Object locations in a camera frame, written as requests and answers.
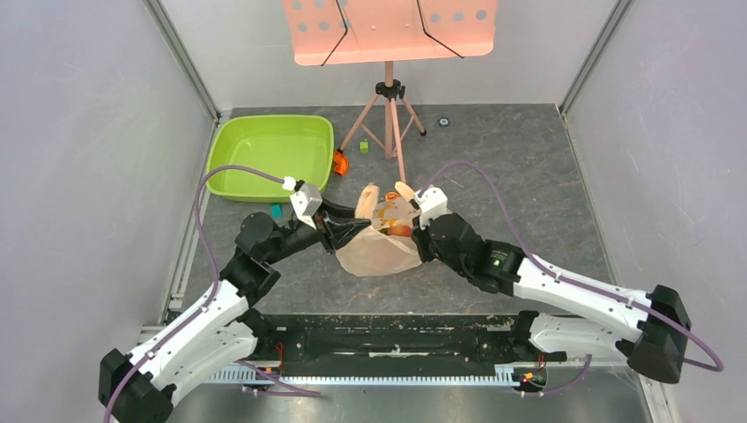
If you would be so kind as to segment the translucent orange plastic bag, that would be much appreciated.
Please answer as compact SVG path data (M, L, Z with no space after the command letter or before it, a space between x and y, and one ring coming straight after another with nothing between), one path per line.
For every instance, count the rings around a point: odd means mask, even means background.
M398 181L383 201L375 184L366 185L355 207L355 218L370 219L372 225L356 236L347 246L336 252L342 268L356 277L394 275L419 267L418 248L411 237L388 236L385 229L407 225L414 229L413 220L420 215L410 201L414 190Z

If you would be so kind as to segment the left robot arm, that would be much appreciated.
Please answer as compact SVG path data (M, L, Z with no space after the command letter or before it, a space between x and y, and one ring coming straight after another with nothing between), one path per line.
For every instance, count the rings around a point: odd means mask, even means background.
M371 225L352 208L329 201L308 221L294 216L279 225L267 213L249 214L233 257L198 301L130 352L114 349L101 360L104 420L165 422L222 368L250 355L270 357L277 336L255 304L280 277L272 265L316 243L335 253Z

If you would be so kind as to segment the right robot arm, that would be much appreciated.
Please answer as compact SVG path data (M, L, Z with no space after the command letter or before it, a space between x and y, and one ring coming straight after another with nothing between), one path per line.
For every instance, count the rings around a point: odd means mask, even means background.
M610 355L658 382L680 381L692 326L675 289L628 289L566 271L519 247L485 240L456 213L417 223L412 239L425 262L438 260L487 293L539 301L573 315L570 323L523 312L510 333L511 353L530 360L538 353Z

